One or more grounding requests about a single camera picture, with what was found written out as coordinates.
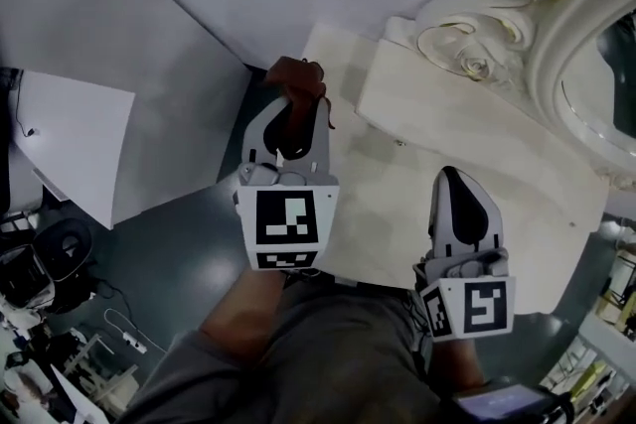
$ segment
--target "floor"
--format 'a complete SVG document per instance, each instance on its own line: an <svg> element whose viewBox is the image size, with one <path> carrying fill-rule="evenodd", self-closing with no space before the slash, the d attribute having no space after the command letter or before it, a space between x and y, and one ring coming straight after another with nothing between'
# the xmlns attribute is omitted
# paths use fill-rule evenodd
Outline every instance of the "floor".
<svg viewBox="0 0 636 424"><path fill-rule="evenodd" d="M232 201L237 185L232 172L239 164L244 128L276 95L258 87L261 80L257 71L238 115L220 173L222 180L216 186L145 212L114 231L92 226L98 246L95 274L124 292L137 327L164 350L176 336L202 322L246 266ZM74 209L70 213L82 215ZM613 262L612 246L598 234L590 236L553 315L518 317L510 335L478 342L489 378L507 375L535 383L544 377L575 337L599 294ZM100 294L110 296L111 292L104 287ZM74 326L89 335L101 334L120 361L139 365L135 377L143 382L162 352L149 347L142 355L126 346L103 319L108 307L126 314L120 297L96 297L72 313L53 317L52 326L57 331ZM109 318L115 321L118 317ZM131 329L123 320L117 320L116 325Z"/></svg>

